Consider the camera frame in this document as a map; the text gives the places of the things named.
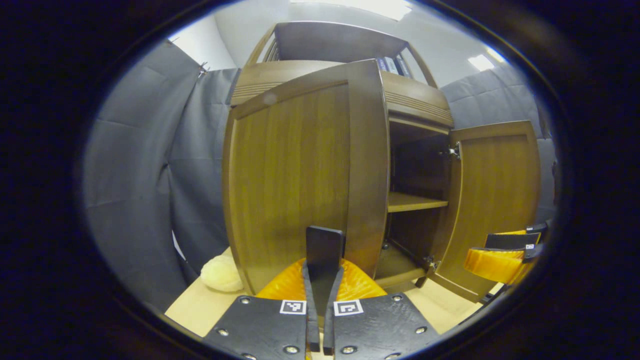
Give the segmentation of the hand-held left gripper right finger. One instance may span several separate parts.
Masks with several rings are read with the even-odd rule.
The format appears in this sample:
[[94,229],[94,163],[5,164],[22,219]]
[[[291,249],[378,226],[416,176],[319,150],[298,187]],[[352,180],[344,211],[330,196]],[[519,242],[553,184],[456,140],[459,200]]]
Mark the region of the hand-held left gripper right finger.
[[402,360],[439,337],[404,292],[386,292],[349,260],[340,262],[323,325],[322,352],[334,360]]

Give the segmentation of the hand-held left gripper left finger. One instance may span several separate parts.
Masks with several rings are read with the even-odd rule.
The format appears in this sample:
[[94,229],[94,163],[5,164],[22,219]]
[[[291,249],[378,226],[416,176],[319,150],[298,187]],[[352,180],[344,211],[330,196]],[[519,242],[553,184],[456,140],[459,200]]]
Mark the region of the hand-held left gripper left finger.
[[306,259],[255,296],[238,296],[204,342],[242,360],[311,360],[321,339]]

